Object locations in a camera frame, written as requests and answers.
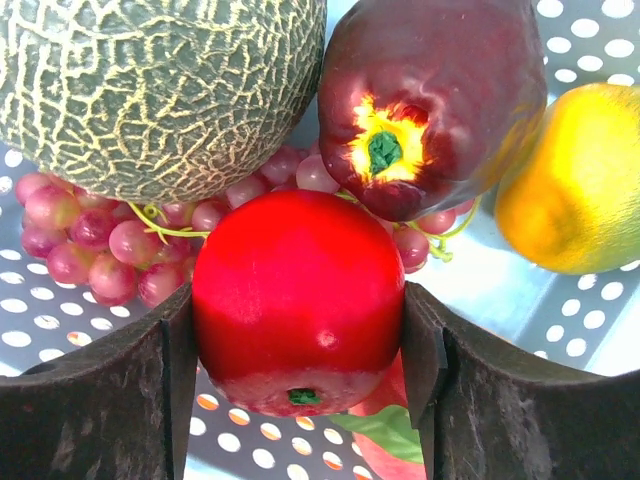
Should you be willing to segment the pink peach with leaf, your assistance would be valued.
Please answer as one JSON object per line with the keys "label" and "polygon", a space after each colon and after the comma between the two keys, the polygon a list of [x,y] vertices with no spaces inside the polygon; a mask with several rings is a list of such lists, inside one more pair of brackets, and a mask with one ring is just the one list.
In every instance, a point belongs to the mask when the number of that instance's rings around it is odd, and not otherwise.
{"label": "pink peach with leaf", "polygon": [[367,398],[329,419],[353,433],[364,460],[380,478],[426,480],[419,434],[409,418],[400,355]]}

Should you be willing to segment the red grape bunch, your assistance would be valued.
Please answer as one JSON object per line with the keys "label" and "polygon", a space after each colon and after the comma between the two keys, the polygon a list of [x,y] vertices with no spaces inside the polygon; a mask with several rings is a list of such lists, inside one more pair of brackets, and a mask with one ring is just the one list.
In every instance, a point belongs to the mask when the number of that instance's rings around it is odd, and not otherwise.
{"label": "red grape bunch", "polygon": [[22,247],[54,281],[87,285],[93,298],[155,307],[187,282],[241,284],[262,268],[270,297],[347,301],[388,291],[427,260],[447,261],[447,241],[476,205],[408,223],[365,213],[316,151],[279,148],[247,179],[205,200],[156,206],[109,199],[40,171],[18,179]]}

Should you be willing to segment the bright red apple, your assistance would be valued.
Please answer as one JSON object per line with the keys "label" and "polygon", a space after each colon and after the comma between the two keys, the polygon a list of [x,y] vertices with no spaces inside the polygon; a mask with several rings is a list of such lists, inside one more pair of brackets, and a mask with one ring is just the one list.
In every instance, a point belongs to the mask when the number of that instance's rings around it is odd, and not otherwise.
{"label": "bright red apple", "polygon": [[404,270],[391,235],[335,195],[277,191],[229,213],[192,283],[199,356],[232,404],[277,417],[344,411],[399,348]]}

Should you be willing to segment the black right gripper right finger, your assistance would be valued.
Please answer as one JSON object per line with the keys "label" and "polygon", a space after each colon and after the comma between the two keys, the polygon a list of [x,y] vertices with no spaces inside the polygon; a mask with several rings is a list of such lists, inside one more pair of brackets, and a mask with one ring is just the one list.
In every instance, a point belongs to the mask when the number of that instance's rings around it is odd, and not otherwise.
{"label": "black right gripper right finger", "polygon": [[639,375],[530,354],[405,288],[409,414],[431,479],[635,479]]}

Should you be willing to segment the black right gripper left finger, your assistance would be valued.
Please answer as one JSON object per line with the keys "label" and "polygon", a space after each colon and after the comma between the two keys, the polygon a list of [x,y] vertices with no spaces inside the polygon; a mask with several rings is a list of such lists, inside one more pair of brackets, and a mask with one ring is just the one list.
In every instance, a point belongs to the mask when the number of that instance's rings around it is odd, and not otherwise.
{"label": "black right gripper left finger", "polygon": [[1,379],[4,479],[180,479],[196,381],[191,290]]}

